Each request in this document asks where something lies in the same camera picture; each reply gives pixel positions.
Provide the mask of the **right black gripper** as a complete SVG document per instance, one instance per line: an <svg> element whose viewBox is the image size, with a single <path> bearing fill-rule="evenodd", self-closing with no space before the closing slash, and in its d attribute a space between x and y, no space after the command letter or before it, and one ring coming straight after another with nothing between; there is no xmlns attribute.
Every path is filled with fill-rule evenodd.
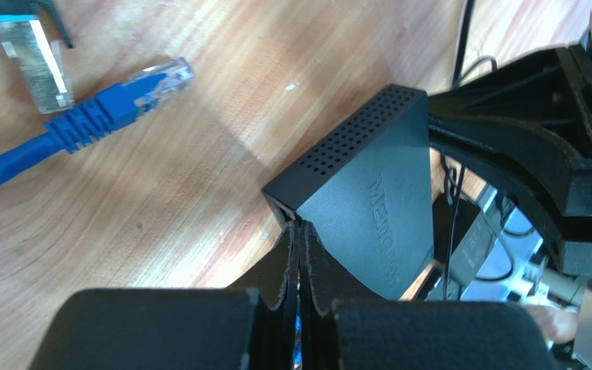
<svg viewBox="0 0 592 370"><path fill-rule="evenodd" d="M532 52L430 96L429 116L433 131L523 170L561 215L591 217L592 14L586 51Z"/></svg>

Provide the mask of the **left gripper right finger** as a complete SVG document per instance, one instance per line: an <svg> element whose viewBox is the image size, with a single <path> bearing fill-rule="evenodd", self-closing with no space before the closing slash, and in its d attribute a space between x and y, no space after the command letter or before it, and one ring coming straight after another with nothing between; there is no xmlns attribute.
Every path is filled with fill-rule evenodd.
<svg viewBox="0 0 592 370"><path fill-rule="evenodd" d="M539 328L514 304L390 301L298 225L306 369L556 369Z"/></svg>

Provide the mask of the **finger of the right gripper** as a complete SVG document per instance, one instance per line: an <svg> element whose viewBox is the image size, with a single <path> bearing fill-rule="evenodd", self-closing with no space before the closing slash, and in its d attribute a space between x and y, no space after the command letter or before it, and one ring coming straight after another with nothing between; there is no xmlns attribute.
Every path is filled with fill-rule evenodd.
<svg viewBox="0 0 592 370"><path fill-rule="evenodd" d="M592 275L592 218L562 216L539 181L507 156L450 138L431 138L430 145L512 198L543 238L559 273Z"/></svg>

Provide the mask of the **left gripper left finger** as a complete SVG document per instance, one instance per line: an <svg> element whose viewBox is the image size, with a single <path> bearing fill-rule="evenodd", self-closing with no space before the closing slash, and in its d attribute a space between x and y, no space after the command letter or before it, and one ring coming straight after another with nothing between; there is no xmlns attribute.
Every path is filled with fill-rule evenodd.
<svg viewBox="0 0 592 370"><path fill-rule="evenodd" d="M291 369L299 226L226 288L93 288L53 318L33 369Z"/></svg>

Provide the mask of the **black network switch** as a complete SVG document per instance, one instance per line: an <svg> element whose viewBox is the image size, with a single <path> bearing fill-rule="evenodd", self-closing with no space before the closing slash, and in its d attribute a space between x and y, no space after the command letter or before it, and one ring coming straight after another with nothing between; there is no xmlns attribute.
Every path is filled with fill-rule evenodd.
<svg viewBox="0 0 592 370"><path fill-rule="evenodd" d="M428 96L388 85L263 188L360 282L400 298L432 260Z"/></svg>

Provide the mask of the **black cable teal plug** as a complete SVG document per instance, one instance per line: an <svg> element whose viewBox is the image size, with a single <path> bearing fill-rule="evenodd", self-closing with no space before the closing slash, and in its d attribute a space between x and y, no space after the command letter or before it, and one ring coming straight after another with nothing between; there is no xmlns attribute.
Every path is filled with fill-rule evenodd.
<svg viewBox="0 0 592 370"><path fill-rule="evenodd" d="M50 42L39 18L47 13L67 48L74 47L62 16L53 1L0 0L0 43L14 60L39 112L57 113L74 106L64 73L60 47Z"/></svg>

